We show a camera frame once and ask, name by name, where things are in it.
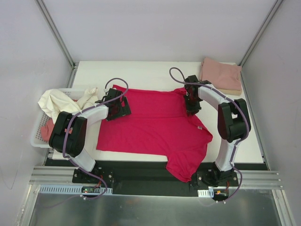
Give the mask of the magenta t shirt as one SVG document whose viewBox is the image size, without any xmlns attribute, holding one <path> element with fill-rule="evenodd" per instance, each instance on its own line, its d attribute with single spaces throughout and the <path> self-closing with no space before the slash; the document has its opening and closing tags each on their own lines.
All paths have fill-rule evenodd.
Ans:
<svg viewBox="0 0 301 226">
<path fill-rule="evenodd" d="M 188 116 L 186 90 L 129 89 L 131 114 L 102 120 L 97 150 L 167 157 L 166 169 L 182 182 L 191 181 L 204 160 L 213 135 L 196 115 Z"/>
</svg>

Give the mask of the cream white t shirt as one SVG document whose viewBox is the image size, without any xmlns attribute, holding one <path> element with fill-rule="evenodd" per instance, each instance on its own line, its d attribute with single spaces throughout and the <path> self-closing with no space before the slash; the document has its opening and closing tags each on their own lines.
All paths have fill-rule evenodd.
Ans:
<svg viewBox="0 0 301 226">
<path fill-rule="evenodd" d="M 58 89 L 50 89 L 43 93 L 38 101 L 41 110 L 55 124 L 60 112 L 77 113 L 94 105 L 98 100 L 98 88 L 86 89 L 79 99 L 70 98 Z"/>
</svg>

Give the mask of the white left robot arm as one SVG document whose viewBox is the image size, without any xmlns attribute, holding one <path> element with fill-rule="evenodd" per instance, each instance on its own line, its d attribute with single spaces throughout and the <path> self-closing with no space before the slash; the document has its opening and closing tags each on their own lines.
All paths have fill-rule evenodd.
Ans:
<svg viewBox="0 0 301 226">
<path fill-rule="evenodd" d="M 49 146 L 64 158 L 84 170 L 83 178 L 89 183 L 99 179 L 96 161 L 85 150 L 87 128 L 96 122 L 112 121 L 131 114 L 125 91 L 110 88 L 92 107 L 78 113 L 59 113 L 49 139 Z"/>
</svg>

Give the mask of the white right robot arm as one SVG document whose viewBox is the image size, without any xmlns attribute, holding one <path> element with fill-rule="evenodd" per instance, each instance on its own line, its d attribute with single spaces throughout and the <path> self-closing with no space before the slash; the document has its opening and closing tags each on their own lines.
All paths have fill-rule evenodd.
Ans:
<svg viewBox="0 0 301 226">
<path fill-rule="evenodd" d="M 195 115 L 206 101 L 217 111 L 217 129 L 221 137 L 218 156 L 212 169 L 202 176 L 208 186 L 222 186 L 234 178 L 234 158 L 239 144 L 248 137 L 251 123 L 246 101 L 232 100 L 217 90 L 209 81 L 199 81 L 196 75 L 184 79 L 186 112 Z"/>
</svg>

